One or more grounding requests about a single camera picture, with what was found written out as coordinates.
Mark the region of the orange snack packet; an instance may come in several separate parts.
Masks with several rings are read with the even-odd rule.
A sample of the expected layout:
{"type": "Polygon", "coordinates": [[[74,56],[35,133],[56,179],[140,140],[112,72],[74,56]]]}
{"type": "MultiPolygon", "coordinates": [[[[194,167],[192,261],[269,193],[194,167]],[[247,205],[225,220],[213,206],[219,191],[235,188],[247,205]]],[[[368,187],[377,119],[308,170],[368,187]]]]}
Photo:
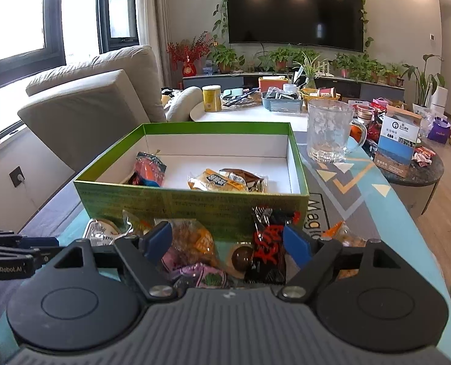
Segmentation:
{"type": "Polygon", "coordinates": [[[211,169],[205,169],[198,176],[189,177],[187,184],[192,190],[200,191],[225,191],[247,192],[247,186],[235,180],[231,180],[211,169]]]}

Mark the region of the wall mounted television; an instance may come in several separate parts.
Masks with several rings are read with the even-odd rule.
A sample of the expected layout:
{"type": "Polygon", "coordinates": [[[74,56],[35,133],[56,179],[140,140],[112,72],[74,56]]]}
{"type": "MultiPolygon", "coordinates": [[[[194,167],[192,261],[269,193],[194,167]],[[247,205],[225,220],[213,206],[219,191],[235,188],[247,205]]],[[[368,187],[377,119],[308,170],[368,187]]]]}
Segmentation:
{"type": "Polygon", "coordinates": [[[227,0],[229,42],[364,50],[363,0],[227,0]]]}

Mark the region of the black red chili packet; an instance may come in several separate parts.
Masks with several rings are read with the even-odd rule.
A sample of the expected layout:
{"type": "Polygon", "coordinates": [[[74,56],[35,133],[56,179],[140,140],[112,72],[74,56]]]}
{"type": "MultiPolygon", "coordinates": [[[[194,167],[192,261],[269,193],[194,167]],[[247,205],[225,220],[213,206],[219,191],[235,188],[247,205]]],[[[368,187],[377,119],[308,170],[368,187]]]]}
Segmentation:
{"type": "Polygon", "coordinates": [[[286,260],[283,232],[286,225],[296,224],[300,213],[267,207],[253,208],[253,253],[244,274],[248,283],[283,285],[286,282],[286,260]]]}

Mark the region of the orange box on table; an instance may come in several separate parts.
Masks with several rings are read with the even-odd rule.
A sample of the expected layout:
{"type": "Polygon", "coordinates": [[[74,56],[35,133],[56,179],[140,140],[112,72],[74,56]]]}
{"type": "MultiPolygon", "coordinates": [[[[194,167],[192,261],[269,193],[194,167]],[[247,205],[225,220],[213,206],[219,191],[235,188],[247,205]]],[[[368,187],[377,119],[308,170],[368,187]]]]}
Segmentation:
{"type": "Polygon", "coordinates": [[[289,80],[285,76],[266,76],[258,78],[260,92],[267,92],[270,87],[282,90],[283,86],[288,83],[289,80]]]}

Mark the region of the clear glass mug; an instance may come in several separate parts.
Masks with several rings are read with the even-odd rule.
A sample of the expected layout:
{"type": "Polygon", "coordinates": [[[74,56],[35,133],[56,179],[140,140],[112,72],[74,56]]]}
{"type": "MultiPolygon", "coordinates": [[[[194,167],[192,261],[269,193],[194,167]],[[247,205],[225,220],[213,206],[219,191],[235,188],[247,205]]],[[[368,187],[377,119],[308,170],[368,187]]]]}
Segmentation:
{"type": "Polygon", "coordinates": [[[361,148],[367,138],[363,123],[354,119],[355,109],[345,102],[313,99],[308,102],[306,150],[316,162],[343,162],[361,148]]]}

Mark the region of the round dark side table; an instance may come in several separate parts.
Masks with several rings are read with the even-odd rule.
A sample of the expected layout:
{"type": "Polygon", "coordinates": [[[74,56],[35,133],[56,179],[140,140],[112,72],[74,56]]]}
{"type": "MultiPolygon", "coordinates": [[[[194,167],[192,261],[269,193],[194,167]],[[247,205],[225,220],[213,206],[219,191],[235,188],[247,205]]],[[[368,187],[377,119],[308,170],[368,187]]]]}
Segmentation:
{"type": "Polygon", "coordinates": [[[422,141],[422,146],[436,153],[430,166],[419,166],[418,163],[412,162],[404,178],[380,169],[413,220],[417,220],[427,211],[436,187],[445,172],[438,149],[441,144],[425,139],[422,141]]]}

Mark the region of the yellow tin can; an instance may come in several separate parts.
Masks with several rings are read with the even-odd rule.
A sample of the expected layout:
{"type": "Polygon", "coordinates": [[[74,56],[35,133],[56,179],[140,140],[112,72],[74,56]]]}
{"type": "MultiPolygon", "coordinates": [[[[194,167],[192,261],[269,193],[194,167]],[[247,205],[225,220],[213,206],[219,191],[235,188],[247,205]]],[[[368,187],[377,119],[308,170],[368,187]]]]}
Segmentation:
{"type": "Polygon", "coordinates": [[[222,109],[220,85],[208,85],[201,88],[205,112],[218,112],[222,109]]]}

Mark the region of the pink blue snack packet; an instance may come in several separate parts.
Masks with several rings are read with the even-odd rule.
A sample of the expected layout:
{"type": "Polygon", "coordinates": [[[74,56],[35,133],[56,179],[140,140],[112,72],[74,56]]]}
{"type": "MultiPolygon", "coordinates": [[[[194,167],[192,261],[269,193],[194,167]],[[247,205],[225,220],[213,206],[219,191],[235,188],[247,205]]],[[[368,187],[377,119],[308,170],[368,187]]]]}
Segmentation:
{"type": "Polygon", "coordinates": [[[164,183],[166,169],[167,166],[156,155],[139,152],[127,184],[159,188],[164,183]]]}

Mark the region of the tall leafy floor plant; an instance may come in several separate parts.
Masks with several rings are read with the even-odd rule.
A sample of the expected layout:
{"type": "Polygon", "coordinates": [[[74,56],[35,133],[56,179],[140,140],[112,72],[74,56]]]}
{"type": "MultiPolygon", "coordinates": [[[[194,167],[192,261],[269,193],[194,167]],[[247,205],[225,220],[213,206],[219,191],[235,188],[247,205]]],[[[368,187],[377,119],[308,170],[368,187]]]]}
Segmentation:
{"type": "Polygon", "coordinates": [[[425,54],[422,56],[424,65],[422,69],[411,65],[402,64],[404,69],[402,76],[406,77],[409,81],[414,79],[416,84],[416,101],[415,104],[426,107],[432,96],[439,87],[444,87],[446,84],[445,78],[441,73],[427,73],[427,63],[431,58],[437,58],[439,61],[443,61],[442,57],[437,54],[425,54]]]}

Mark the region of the green cardboard box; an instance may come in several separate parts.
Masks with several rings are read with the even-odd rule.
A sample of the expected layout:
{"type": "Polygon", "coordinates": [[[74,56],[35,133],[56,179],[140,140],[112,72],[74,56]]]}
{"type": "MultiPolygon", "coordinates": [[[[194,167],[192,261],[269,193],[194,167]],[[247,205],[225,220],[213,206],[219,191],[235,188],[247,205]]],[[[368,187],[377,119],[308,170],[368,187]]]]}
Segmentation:
{"type": "Polygon", "coordinates": [[[147,222],[195,219],[216,240],[241,241],[255,208],[306,214],[310,192],[288,123],[146,123],[75,179],[92,218],[124,211],[147,222]]]}

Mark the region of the blue white carton box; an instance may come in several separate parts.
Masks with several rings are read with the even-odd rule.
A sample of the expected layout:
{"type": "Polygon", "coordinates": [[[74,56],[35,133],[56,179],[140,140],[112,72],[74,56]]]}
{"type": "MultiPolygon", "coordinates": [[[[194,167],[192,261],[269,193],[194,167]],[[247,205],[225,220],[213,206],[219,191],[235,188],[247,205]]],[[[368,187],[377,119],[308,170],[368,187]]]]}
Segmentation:
{"type": "Polygon", "coordinates": [[[403,112],[386,114],[374,163],[378,168],[405,178],[418,140],[421,116],[403,112]]]}

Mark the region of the purple gift bag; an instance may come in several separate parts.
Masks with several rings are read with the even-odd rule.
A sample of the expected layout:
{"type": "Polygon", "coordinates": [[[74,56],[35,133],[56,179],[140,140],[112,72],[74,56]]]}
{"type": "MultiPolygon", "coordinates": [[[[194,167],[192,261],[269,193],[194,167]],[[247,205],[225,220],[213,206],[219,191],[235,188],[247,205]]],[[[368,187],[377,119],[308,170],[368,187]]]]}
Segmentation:
{"type": "Polygon", "coordinates": [[[431,141],[446,144],[450,137],[450,122],[441,117],[436,117],[432,122],[432,128],[427,135],[427,138],[431,141]]]}

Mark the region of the white round coffee table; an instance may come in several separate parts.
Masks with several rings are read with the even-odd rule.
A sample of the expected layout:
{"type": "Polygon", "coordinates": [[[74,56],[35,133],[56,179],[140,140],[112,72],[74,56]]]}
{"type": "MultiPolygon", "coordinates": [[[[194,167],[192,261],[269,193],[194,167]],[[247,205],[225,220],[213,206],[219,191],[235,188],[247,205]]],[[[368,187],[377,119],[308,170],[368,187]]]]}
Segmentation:
{"type": "Polygon", "coordinates": [[[288,114],[271,112],[265,109],[262,105],[207,112],[204,110],[203,104],[198,104],[191,110],[189,116],[194,122],[290,123],[294,132],[306,132],[308,126],[307,113],[288,114]]]}

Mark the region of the blue plastic tray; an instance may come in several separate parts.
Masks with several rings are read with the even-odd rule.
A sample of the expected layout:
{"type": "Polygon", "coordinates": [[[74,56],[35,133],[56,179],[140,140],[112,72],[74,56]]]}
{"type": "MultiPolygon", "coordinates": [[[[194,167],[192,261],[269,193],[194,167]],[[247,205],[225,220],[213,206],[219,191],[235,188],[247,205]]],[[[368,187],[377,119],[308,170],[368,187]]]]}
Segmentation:
{"type": "Polygon", "coordinates": [[[262,106],[271,112],[299,114],[302,111],[303,101],[292,98],[276,98],[275,94],[262,93],[262,106]]]}

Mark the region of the yellow woven basket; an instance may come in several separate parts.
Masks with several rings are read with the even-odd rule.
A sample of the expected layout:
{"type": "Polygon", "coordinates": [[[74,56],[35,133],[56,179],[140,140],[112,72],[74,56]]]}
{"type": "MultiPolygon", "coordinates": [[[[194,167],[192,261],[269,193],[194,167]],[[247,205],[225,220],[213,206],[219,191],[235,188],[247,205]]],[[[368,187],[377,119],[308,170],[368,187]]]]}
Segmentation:
{"type": "Polygon", "coordinates": [[[336,92],[334,87],[320,89],[304,87],[300,90],[300,95],[305,106],[312,100],[339,100],[341,98],[341,95],[336,92]]]}

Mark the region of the braised egg packet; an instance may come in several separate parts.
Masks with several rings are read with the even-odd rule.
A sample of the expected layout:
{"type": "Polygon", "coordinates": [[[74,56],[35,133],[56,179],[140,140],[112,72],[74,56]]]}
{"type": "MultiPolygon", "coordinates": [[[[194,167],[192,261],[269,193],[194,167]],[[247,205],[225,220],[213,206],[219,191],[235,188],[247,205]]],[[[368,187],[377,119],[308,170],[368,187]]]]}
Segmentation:
{"type": "Polygon", "coordinates": [[[247,242],[233,244],[224,258],[225,271],[236,279],[243,279],[253,255],[253,245],[247,242]]]}

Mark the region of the beige sofa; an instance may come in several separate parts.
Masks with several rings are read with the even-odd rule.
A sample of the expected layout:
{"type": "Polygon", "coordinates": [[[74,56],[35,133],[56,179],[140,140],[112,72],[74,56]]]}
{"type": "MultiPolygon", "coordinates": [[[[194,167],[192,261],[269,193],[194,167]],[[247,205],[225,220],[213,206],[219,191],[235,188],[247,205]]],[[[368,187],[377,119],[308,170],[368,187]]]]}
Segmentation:
{"type": "Polygon", "coordinates": [[[189,87],[162,104],[158,67],[148,45],[100,54],[35,75],[21,121],[69,168],[80,172],[143,123],[183,122],[201,104],[189,87]]]}

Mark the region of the wall power socket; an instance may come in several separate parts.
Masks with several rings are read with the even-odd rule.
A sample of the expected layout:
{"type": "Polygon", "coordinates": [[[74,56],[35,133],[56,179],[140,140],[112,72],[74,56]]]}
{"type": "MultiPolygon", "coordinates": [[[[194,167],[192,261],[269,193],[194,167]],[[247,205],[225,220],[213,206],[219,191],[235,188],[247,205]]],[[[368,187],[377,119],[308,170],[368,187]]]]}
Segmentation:
{"type": "Polygon", "coordinates": [[[23,175],[22,169],[20,166],[17,166],[13,171],[9,173],[10,180],[15,188],[20,186],[25,182],[25,177],[23,175]]]}

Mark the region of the pink purple snack packet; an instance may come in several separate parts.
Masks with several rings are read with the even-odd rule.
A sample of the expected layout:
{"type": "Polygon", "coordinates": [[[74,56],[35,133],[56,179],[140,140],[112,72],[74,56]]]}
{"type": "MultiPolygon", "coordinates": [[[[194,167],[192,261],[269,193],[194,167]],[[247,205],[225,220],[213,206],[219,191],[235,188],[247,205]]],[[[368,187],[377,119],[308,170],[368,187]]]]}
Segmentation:
{"type": "Polygon", "coordinates": [[[187,263],[179,253],[171,248],[161,259],[167,279],[177,290],[196,288],[224,288],[227,274],[216,267],[201,262],[187,263]]]}

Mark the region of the red flower decoration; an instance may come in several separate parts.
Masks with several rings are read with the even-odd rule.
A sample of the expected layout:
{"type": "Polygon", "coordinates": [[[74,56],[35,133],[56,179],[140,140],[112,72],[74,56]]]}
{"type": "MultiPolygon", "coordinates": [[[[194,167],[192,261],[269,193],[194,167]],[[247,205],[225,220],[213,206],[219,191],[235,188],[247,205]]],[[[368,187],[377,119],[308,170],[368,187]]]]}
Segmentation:
{"type": "Polygon", "coordinates": [[[194,77],[197,74],[195,61],[206,57],[213,45],[213,39],[208,31],[202,32],[192,40],[169,42],[167,52],[172,62],[172,67],[177,68],[182,64],[182,76],[194,77]]]}

